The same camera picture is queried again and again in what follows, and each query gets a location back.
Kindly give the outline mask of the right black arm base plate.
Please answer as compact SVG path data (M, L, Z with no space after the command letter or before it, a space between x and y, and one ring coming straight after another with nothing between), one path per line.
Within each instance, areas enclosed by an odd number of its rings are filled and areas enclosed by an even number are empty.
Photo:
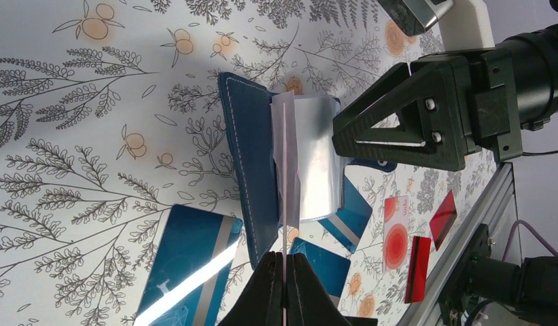
M471 269L479 258L491 256L489 226L481 223L456 261L438 298L440 321L443 325L461 325L461 315L471 294Z

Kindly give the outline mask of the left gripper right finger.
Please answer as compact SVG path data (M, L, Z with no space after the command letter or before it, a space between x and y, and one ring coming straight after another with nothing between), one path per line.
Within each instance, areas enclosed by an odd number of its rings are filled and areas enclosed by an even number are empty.
M307 257L286 256L285 309L287 325L349 325L337 310Z

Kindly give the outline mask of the dark blue card holder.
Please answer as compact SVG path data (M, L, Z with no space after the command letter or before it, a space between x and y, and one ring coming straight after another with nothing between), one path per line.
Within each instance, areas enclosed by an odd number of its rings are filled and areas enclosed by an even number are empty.
M217 77L226 137L237 174L250 264L256 268L278 238L279 202L272 158L271 97L234 73Z

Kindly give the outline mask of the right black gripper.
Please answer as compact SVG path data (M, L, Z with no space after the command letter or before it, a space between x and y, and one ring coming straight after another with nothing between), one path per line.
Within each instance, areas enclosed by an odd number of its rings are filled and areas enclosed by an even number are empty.
M460 50L401 62L333 119L343 157L459 171L481 149L495 162L523 153L512 54Z

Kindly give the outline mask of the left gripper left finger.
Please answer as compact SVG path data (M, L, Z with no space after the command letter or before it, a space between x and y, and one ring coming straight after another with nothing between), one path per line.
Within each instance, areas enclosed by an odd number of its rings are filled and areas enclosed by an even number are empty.
M263 255L243 292L220 325L283 324L283 254Z

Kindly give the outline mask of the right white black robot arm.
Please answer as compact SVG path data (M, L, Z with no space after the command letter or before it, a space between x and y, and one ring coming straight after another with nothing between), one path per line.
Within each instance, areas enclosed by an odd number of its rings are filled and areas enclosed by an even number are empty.
M382 1L408 36L440 27L445 50L394 65L333 120L335 152L438 170L487 149L523 154L521 133L558 113L558 24L494 44L482 1Z

